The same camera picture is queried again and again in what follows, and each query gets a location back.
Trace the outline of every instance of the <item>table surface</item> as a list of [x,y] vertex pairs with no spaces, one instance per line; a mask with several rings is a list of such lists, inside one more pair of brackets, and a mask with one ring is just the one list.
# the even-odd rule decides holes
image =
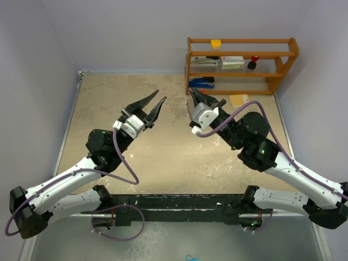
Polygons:
[[[149,112],[163,96],[167,96],[155,126],[141,133],[123,154],[137,173],[140,184],[129,185],[104,177],[81,187],[76,193],[96,184],[105,185],[112,194],[235,194],[243,193],[248,185],[295,191],[279,179],[247,168],[237,158],[239,152],[231,151],[218,135],[205,139],[193,136],[188,126],[188,96],[184,94],[184,86],[184,76],[180,74],[85,75],[58,173],[87,155],[85,144],[91,130],[112,129],[123,107],[159,89],[157,97],[145,108]],[[228,96],[216,98],[227,100],[226,112],[235,110]],[[275,98],[250,95],[250,99],[263,105],[271,127],[289,152]],[[258,108],[252,105],[247,111],[258,111]],[[123,165],[113,173],[132,178]]]
[[[106,233],[126,238],[140,227],[132,222]],[[313,224],[304,216],[274,216],[255,235],[222,223],[147,222],[143,233],[128,242],[91,233],[91,217],[72,216],[38,235],[30,260],[184,261],[188,254],[200,261],[323,260]]]

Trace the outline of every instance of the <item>metal frame edge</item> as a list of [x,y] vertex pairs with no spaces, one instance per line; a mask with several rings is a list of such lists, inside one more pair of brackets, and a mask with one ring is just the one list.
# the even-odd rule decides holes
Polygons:
[[71,112],[70,112],[68,123],[67,123],[66,129],[65,129],[65,133],[64,133],[64,136],[63,136],[63,140],[62,140],[61,145],[60,145],[58,158],[57,158],[57,162],[56,162],[55,167],[54,167],[54,171],[53,171],[52,177],[55,177],[57,175],[57,172],[58,172],[61,156],[63,154],[63,150],[64,150],[66,138],[67,138],[67,134],[68,134],[69,129],[70,129],[72,116],[74,114],[74,110],[75,110],[75,106],[76,106],[76,103],[77,103],[78,95],[80,93],[80,87],[81,87],[81,84],[82,84],[82,80],[83,80],[84,74],[85,74],[84,71],[82,71],[81,73],[79,72],[80,78],[79,78],[78,83],[77,83],[77,91],[76,91],[76,94],[75,94],[74,103],[73,103],[73,106],[72,106],[72,109],[71,109]]

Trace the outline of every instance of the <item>paper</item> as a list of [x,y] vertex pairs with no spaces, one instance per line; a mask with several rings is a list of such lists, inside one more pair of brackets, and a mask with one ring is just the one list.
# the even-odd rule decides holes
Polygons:
[[237,108],[241,107],[243,104],[250,101],[248,94],[234,94],[229,96],[232,107]]

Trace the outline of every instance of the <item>yellow box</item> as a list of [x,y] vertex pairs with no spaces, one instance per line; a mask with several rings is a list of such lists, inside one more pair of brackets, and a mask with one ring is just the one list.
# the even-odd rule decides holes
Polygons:
[[212,45],[212,49],[218,50],[221,47],[221,40],[211,40],[210,44]]

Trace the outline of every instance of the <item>red cap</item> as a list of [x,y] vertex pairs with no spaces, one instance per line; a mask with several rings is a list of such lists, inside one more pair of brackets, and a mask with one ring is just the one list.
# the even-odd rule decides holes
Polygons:
[[251,61],[252,61],[253,63],[256,63],[258,59],[259,59],[259,56],[253,56],[253,57],[251,58]]

